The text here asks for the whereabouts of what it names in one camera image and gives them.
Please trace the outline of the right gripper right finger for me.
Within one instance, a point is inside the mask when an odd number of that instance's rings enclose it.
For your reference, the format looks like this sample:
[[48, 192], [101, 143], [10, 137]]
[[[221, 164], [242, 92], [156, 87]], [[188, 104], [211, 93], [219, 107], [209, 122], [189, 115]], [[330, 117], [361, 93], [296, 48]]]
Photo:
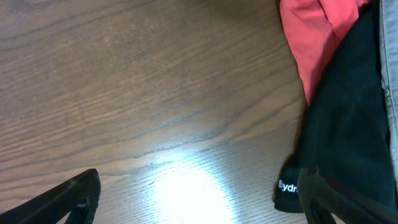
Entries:
[[397, 224], [397, 211], [371, 200], [316, 169], [302, 169], [298, 197], [311, 224], [333, 224], [334, 217], [345, 223]]

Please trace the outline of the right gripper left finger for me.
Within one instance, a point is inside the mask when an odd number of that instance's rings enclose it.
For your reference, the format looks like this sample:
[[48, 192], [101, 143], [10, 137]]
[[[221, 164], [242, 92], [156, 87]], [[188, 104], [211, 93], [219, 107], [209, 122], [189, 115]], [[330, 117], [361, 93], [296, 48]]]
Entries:
[[96, 169], [88, 169], [39, 196], [1, 214], [1, 223], [92, 224], [101, 193]]

